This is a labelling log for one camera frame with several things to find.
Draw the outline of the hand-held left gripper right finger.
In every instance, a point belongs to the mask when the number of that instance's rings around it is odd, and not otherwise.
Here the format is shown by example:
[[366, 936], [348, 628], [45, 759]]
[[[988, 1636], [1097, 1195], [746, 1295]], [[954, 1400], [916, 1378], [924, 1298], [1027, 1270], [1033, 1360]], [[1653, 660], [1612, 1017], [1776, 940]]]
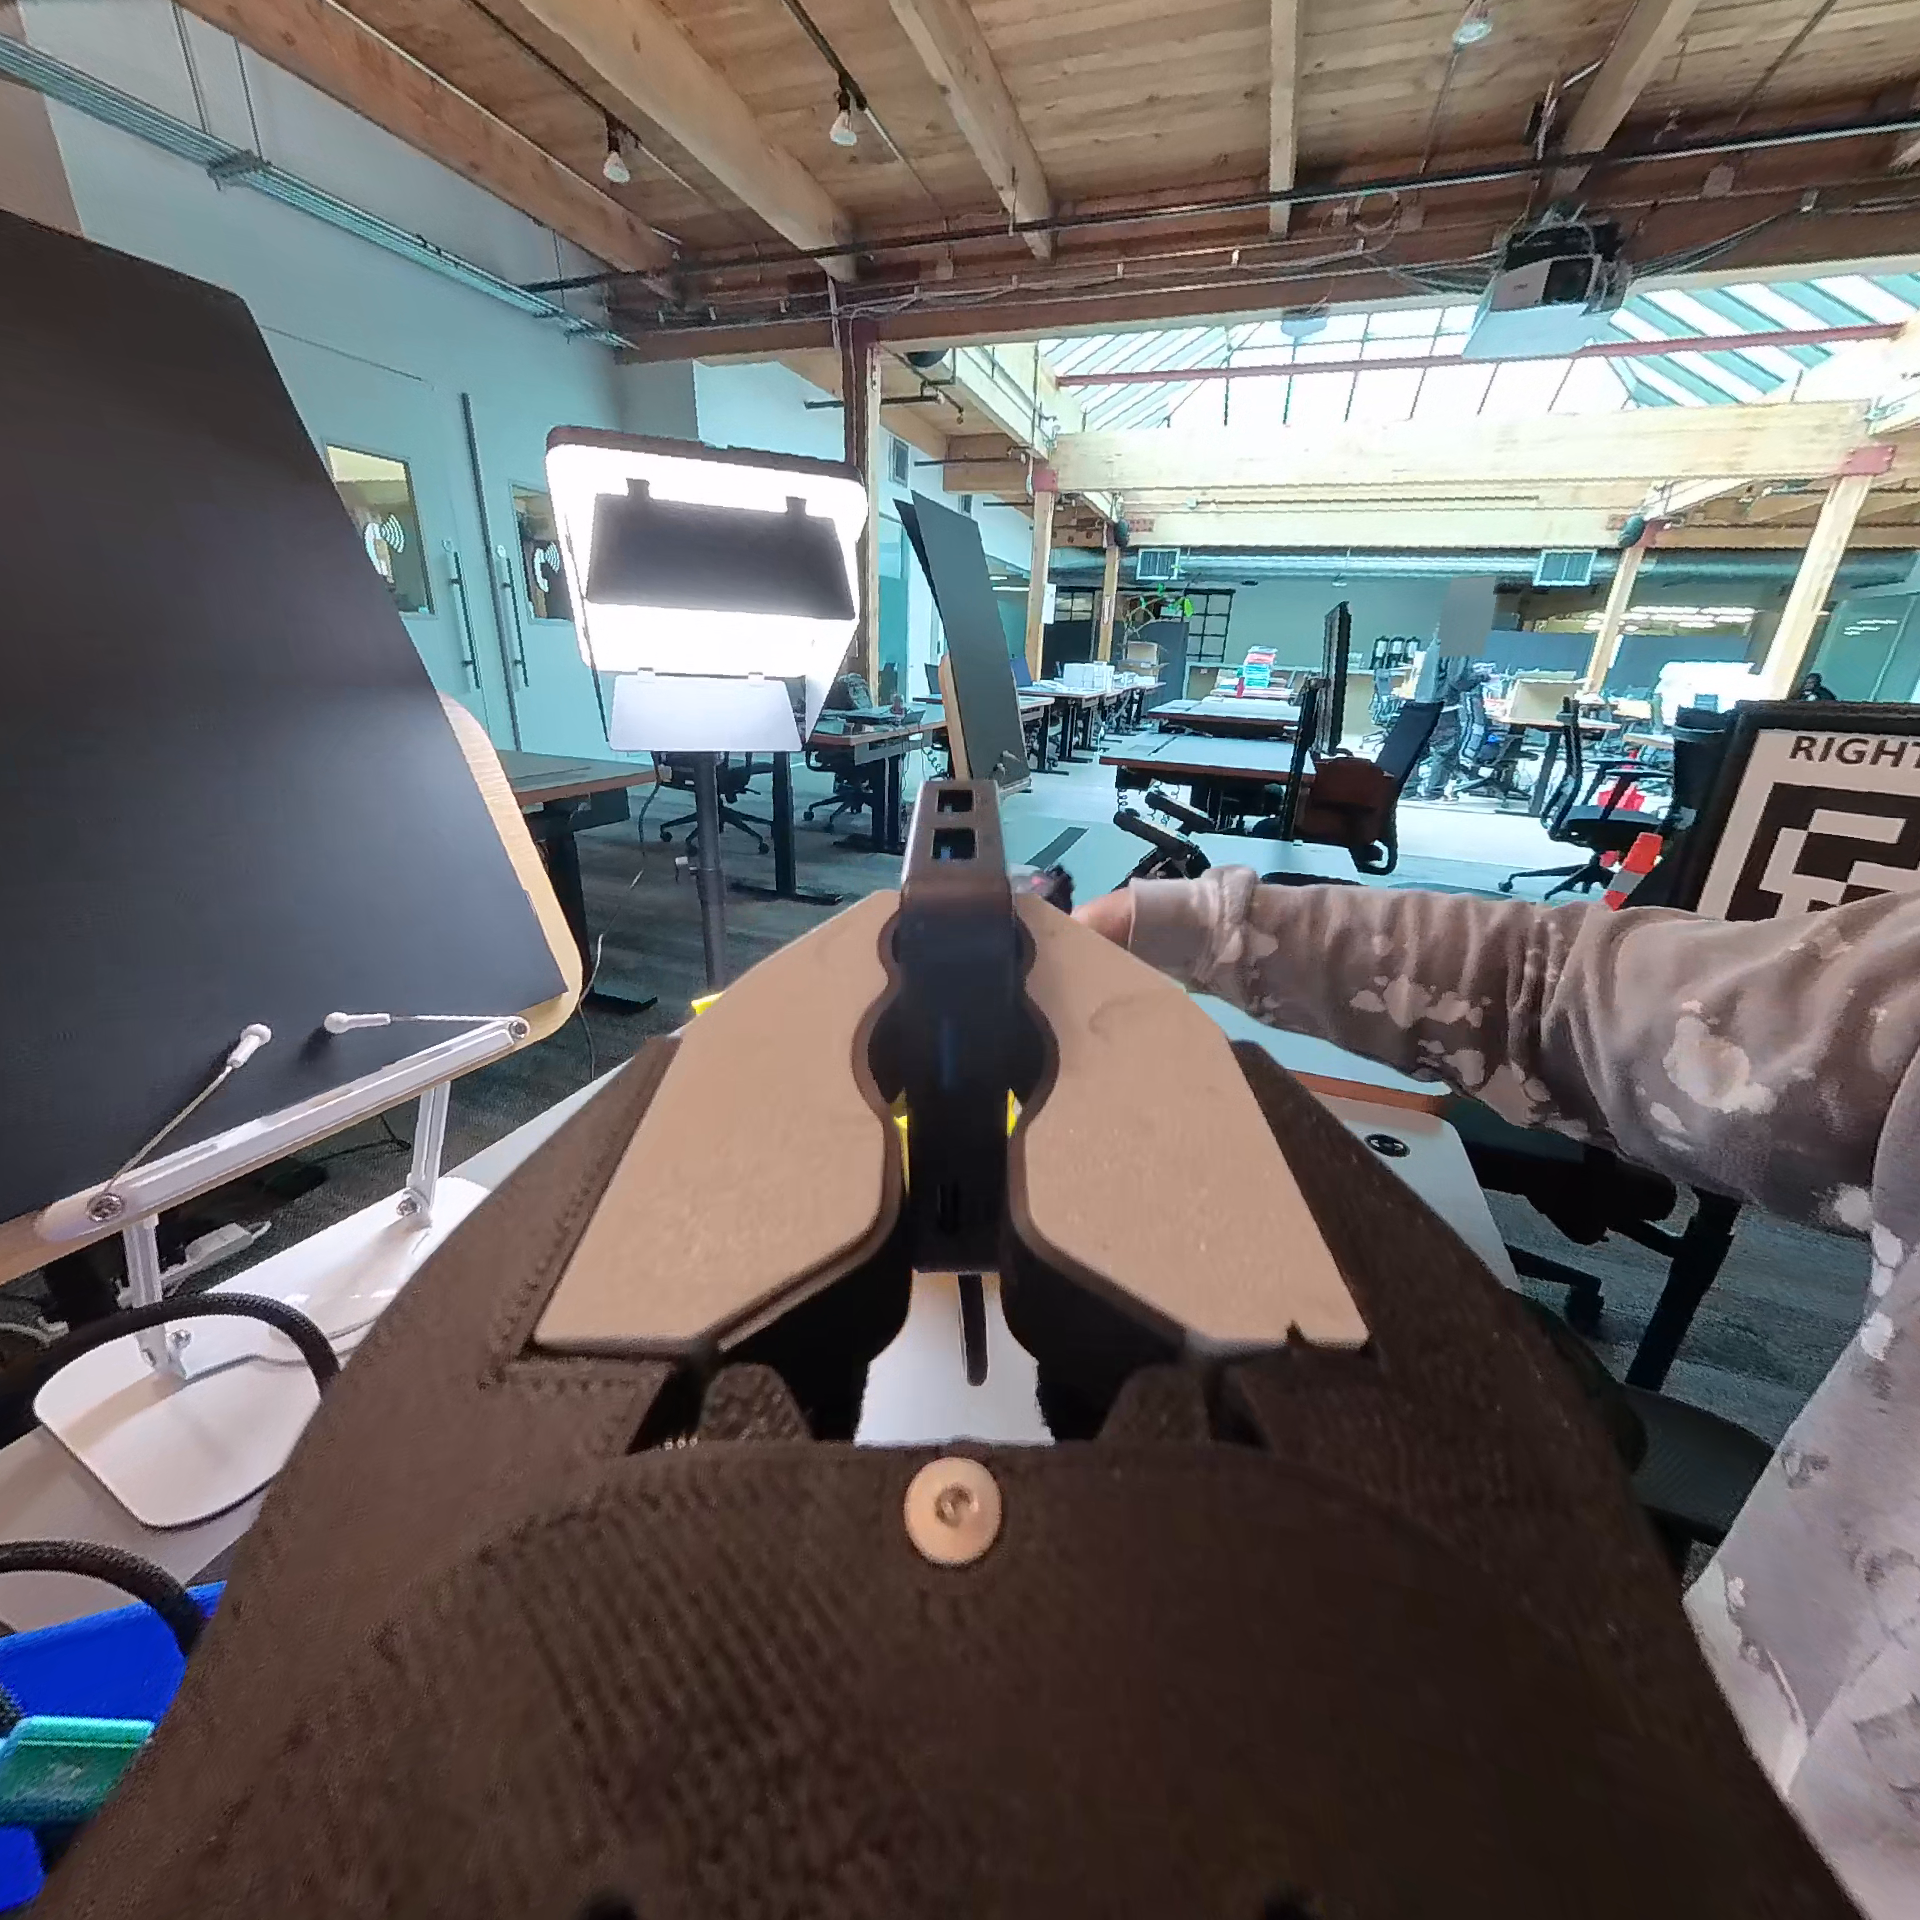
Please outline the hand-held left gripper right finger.
[[1016, 918], [1043, 1073], [1010, 1138], [1003, 1311], [1049, 1427], [1099, 1427], [1147, 1369], [1208, 1383], [1361, 1354], [1350, 1272], [1222, 1024], [1043, 896]]

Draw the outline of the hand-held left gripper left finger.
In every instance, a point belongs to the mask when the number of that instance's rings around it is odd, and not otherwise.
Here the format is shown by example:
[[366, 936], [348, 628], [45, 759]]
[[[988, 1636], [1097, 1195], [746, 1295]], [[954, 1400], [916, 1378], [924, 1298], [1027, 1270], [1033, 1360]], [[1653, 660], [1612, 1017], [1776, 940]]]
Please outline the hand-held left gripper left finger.
[[852, 1436], [907, 1307], [901, 1137], [871, 1041], [898, 891], [741, 973], [661, 1070], [535, 1321], [563, 1359], [763, 1364]]

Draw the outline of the grey usb hub adapter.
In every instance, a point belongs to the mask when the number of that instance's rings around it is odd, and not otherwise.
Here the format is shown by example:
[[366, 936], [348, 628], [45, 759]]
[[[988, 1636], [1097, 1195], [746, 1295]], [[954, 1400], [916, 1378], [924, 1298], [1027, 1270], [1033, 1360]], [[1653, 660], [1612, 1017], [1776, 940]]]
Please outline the grey usb hub adapter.
[[1003, 847], [995, 781], [922, 785], [871, 1066], [904, 1121], [904, 1244], [918, 1270], [992, 1272], [1010, 1239], [1010, 1138], [1049, 1041], [1029, 1001], [1033, 936]]

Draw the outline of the blue plastic bin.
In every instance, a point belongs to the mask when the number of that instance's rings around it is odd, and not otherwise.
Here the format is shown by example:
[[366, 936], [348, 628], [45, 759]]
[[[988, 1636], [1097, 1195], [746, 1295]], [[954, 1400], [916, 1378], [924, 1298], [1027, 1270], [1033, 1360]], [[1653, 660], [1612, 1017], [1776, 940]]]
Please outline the blue plastic bin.
[[131, 1602], [2, 1640], [2, 1911], [39, 1898], [44, 1846], [90, 1821], [174, 1703], [186, 1655]]

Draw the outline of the person's right forearm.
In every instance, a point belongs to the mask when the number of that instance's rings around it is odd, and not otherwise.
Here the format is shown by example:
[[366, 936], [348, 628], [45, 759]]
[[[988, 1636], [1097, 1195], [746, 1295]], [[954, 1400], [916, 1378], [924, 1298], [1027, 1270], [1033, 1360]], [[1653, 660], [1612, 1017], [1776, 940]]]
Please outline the person's right forearm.
[[1215, 868], [1131, 884], [1128, 945], [1515, 1125], [1918, 1246], [1918, 893], [1707, 919]]

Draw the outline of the wooden office desk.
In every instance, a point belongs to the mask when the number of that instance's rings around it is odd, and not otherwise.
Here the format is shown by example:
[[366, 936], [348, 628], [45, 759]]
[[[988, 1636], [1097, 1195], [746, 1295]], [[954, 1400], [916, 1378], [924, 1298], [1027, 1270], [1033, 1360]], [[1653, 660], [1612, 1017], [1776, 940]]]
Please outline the wooden office desk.
[[1215, 739], [1166, 730], [1099, 754], [1116, 792], [1140, 792], [1196, 832], [1296, 842], [1308, 803], [1302, 742]]
[[633, 817], [631, 792], [653, 785], [655, 772], [649, 763], [610, 759], [610, 758], [556, 758], [556, 754], [500, 754], [505, 783], [528, 821], [535, 847], [543, 853], [544, 876], [556, 887], [565, 928], [581, 950], [584, 1001], [614, 1012], [641, 1014], [655, 1006], [653, 994], [638, 994], [628, 985], [599, 984], [599, 957], [587, 935], [584, 881], [581, 881], [581, 832], [601, 825], [622, 825]]

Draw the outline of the yellow plastic bin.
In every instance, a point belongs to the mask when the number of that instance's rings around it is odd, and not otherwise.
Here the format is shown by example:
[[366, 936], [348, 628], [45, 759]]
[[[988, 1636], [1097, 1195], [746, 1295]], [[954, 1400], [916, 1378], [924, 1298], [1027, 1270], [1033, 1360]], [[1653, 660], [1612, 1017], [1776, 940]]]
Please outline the yellow plastic bin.
[[[726, 989], [708, 989], [701, 994], [693, 994], [686, 1017], [705, 1014], [713, 1006], [717, 1006], [723, 994], [726, 994]], [[1010, 1090], [1007, 1092], [1007, 1110], [1003, 1110], [1003, 1128], [1007, 1128], [1007, 1137], [1016, 1134], [1020, 1115], [1023, 1115], [1023, 1101]], [[901, 1169], [907, 1169], [907, 1162], [912, 1162], [912, 1123], [907, 1123], [907, 1114], [904, 1114], [904, 1098], [894, 1098], [892, 1101], [892, 1121], [894, 1121], [898, 1144], [901, 1144]]]

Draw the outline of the brown office chair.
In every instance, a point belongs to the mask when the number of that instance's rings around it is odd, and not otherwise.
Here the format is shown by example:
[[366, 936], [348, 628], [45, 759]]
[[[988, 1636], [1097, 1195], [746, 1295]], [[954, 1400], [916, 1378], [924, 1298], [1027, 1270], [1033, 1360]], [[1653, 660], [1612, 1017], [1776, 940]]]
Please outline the brown office chair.
[[1290, 839], [1342, 847], [1360, 876], [1386, 878], [1401, 859], [1401, 792], [1405, 772], [1394, 778], [1378, 759], [1315, 758], [1294, 790]]

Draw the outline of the black board with wooden edge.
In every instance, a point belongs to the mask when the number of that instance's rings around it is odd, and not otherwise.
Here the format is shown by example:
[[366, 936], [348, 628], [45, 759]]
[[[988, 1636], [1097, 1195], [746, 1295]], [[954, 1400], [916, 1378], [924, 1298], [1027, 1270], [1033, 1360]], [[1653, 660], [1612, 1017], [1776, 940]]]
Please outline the black board with wooden edge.
[[1020, 792], [1033, 783], [1033, 759], [980, 527], [922, 494], [901, 502], [901, 527], [945, 629], [942, 701], [954, 778]]
[[221, 287], [2, 215], [2, 1216], [563, 994]]

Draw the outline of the black office chair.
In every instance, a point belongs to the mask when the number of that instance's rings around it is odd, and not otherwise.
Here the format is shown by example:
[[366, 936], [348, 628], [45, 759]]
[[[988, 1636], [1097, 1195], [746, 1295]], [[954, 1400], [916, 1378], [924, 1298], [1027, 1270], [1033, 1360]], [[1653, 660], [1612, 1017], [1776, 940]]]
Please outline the black office chair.
[[1523, 1307], [1571, 1364], [1586, 1403], [1609, 1433], [1632, 1495], [1670, 1555], [1670, 1566], [1680, 1581], [1692, 1581], [1726, 1536], [1769, 1461], [1769, 1442], [1754, 1429], [1665, 1395], [1672, 1360], [1735, 1244], [1742, 1200], [1692, 1188], [1692, 1222], [1670, 1231], [1670, 1214], [1681, 1193], [1672, 1179], [1631, 1166], [1595, 1144], [1515, 1125], [1480, 1101], [1452, 1098], [1447, 1121], [1455, 1125], [1481, 1188], [1523, 1197], [1582, 1246], [1626, 1237], [1670, 1262], [1638, 1348], [1626, 1374], [1612, 1378], [1595, 1348], [1602, 1278], [1566, 1259], [1505, 1244], [1515, 1272], [1563, 1289], [1558, 1311], [1528, 1295]]
[[[655, 763], [655, 785], [665, 792], [688, 792], [696, 796], [699, 778], [696, 778], [696, 759], [701, 759], [701, 754], [653, 754]], [[770, 758], [759, 758], [759, 754], [715, 754], [715, 820], [723, 829], [739, 829], [754, 842], [754, 853], [769, 854], [770, 853], [770, 820], [760, 820], [754, 814], [741, 814], [739, 801], [751, 792], [754, 781], [760, 772], [770, 771]], [[655, 839], [663, 844], [670, 844], [676, 836], [686, 839], [686, 844], [696, 844], [701, 829], [699, 829], [699, 803], [693, 801], [688, 814], [678, 814], [676, 820], [663, 820], [655, 829]]]

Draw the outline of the led panel light on stand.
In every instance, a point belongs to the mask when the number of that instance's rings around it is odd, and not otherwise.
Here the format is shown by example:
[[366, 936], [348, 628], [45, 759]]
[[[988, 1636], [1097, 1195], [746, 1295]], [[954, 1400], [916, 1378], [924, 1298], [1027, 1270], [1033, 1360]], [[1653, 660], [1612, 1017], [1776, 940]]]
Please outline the led panel light on stand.
[[686, 759], [708, 985], [728, 979], [723, 758], [800, 754], [858, 629], [852, 468], [563, 425], [544, 478], [610, 747]]

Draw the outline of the white board stand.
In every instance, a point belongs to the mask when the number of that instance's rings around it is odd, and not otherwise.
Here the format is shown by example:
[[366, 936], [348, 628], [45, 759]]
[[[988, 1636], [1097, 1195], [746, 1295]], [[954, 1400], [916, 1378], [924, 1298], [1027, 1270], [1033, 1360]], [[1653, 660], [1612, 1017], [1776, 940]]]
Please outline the white board stand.
[[[488, 1197], [444, 1174], [452, 1083], [528, 1041], [527, 1014], [330, 1012], [321, 1037], [403, 1030], [407, 1051], [273, 1114], [186, 1144], [182, 1123], [272, 1046], [250, 1022], [230, 1058], [126, 1166], [32, 1216], [49, 1251], [118, 1233], [131, 1307], [106, 1344], [35, 1387], [35, 1422], [143, 1529], [213, 1521], [262, 1492], [307, 1422], [321, 1382], [373, 1333], [444, 1237]], [[162, 1211], [321, 1144], [403, 1101], [419, 1104], [407, 1174], [394, 1195], [234, 1283], [166, 1293]]]

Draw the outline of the black framed marker sign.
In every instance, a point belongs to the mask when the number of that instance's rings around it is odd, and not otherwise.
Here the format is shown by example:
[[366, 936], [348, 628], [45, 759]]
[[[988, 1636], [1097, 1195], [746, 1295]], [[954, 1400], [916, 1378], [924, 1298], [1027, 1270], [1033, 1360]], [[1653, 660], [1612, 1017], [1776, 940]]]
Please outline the black framed marker sign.
[[1918, 891], [1918, 704], [1742, 704], [1676, 905], [1776, 919]]

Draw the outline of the ceiling projector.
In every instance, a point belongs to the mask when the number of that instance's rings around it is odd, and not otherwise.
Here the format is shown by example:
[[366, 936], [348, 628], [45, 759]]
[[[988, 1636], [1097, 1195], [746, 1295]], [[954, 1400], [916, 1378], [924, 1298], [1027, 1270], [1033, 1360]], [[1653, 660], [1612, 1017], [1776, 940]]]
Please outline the ceiling projector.
[[1538, 217], [1510, 236], [1461, 357], [1467, 361], [1571, 357], [1597, 342], [1626, 287], [1618, 217]]

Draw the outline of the person's patterned sweatshirt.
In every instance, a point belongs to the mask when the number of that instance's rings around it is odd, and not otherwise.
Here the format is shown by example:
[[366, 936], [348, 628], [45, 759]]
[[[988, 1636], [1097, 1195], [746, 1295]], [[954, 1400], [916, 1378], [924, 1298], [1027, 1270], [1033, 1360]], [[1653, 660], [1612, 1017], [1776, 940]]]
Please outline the person's patterned sweatshirt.
[[1840, 1188], [1857, 1333], [1686, 1609], [1743, 1739], [1869, 1917], [1918, 1917], [1918, 1188]]

